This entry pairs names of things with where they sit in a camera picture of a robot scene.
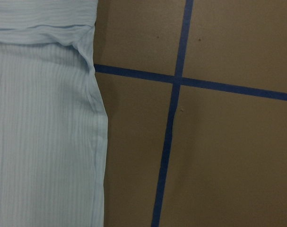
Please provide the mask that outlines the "light blue button-up shirt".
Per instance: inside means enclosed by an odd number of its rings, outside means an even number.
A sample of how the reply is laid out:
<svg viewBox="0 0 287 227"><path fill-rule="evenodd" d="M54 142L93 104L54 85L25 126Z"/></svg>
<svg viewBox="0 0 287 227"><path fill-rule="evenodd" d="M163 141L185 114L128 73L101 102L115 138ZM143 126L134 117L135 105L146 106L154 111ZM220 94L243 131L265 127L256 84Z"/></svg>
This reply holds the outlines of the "light blue button-up shirt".
<svg viewBox="0 0 287 227"><path fill-rule="evenodd" d="M101 227L96 0L0 0L0 227Z"/></svg>

